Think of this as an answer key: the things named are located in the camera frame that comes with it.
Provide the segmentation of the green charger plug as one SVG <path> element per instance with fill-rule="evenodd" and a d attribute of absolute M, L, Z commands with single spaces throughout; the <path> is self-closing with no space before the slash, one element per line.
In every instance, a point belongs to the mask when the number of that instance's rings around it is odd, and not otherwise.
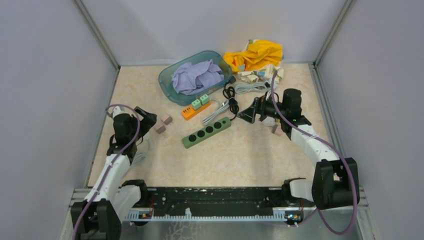
<path fill-rule="evenodd" d="M 210 102 L 210 98 L 209 98 L 209 96 L 207 95 L 207 94 L 203 94 L 203 95 L 201 95 L 200 97 L 199 97 L 199 100 L 200 100 L 200 103 L 201 103 L 201 105 L 203 106 L 203 105 L 206 105 L 207 103 L 209 103 Z"/>
<path fill-rule="evenodd" d="M 196 99 L 191 103 L 191 107 L 194 111 L 197 111 L 202 107 L 202 102 L 199 99 Z"/>

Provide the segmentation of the green power strip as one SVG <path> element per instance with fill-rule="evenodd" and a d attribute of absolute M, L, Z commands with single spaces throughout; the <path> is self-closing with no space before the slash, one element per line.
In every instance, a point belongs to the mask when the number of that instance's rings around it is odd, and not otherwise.
<path fill-rule="evenodd" d="M 207 126 L 185 136 L 181 142 L 186 149 L 189 149 L 208 138 L 228 129 L 232 126 L 232 121 L 228 117 L 223 117 Z"/>

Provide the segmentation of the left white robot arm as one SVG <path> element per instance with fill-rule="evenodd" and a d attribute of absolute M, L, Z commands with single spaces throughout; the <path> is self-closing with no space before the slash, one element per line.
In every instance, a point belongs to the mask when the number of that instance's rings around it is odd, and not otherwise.
<path fill-rule="evenodd" d="M 137 142 L 157 123 L 157 115 L 118 103 L 105 112 L 112 119 L 114 134 L 96 183 L 83 200 L 71 206 L 73 240 L 118 240 L 130 209 L 144 207 L 150 200 L 143 180 L 122 179 L 137 163 Z"/>

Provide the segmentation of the teal plastic basin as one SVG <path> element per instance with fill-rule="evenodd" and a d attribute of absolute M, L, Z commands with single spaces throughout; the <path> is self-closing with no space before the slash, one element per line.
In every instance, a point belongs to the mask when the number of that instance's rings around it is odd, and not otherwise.
<path fill-rule="evenodd" d="M 214 86 L 199 92 L 194 95 L 184 95 L 181 93 L 177 93 L 174 90 L 174 87 L 172 85 L 172 75 L 175 72 L 177 68 L 179 68 L 184 63 L 192 63 L 197 64 L 203 61 L 212 60 L 214 64 L 218 65 L 224 75 L 224 80 L 219 82 L 218 84 L 215 84 Z M 176 103 L 180 106 L 188 106 L 190 105 L 196 98 L 204 95 L 204 94 L 211 94 L 218 89 L 221 89 L 224 87 L 224 85 L 231 79 L 233 76 L 233 72 L 231 67 L 223 60 L 223 57 L 212 50 L 205 50 L 202 52 L 199 52 L 197 54 L 194 54 L 190 57 L 187 57 L 167 68 L 161 71 L 161 73 L 158 76 L 158 82 L 159 85 L 164 93 L 164 95 L 173 103 Z"/>

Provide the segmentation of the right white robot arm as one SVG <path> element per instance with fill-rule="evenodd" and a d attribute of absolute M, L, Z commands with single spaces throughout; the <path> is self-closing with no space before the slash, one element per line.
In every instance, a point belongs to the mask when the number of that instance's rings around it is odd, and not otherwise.
<path fill-rule="evenodd" d="M 319 210 L 358 204 L 360 201 L 358 166 L 349 157 L 342 160 L 334 150 L 321 141 L 312 123 L 302 115 L 302 92 L 288 88 L 281 102 L 263 95 L 239 112 L 237 117 L 253 124 L 256 116 L 280 121 L 281 130 L 297 144 L 315 165 L 312 180 L 292 178 L 284 181 L 281 199 L 295 206 L 301 199 L 313 202 Z"/>

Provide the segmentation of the orange power strip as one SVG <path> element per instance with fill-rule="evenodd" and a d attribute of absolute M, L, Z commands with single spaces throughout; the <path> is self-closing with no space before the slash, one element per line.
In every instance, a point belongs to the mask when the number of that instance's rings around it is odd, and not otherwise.
<path fill-rule="evenodd" d="M 199 113 L 201 113 L 202 111 L 204 111 L 210 105 L 211 105 L 211 102 L 208 102 L 206 105 L 202 105 L 201 108 L 199 108 L 198 110 L 193 110 L 192 105 L 190 104 L 188 107 L 186 107 L 185 109 L 181 111 L 181 115 L 186 121 L 188 121 L 192 119 L 193 117 L 195 117 L 196 115 L 198 115 Z"/>

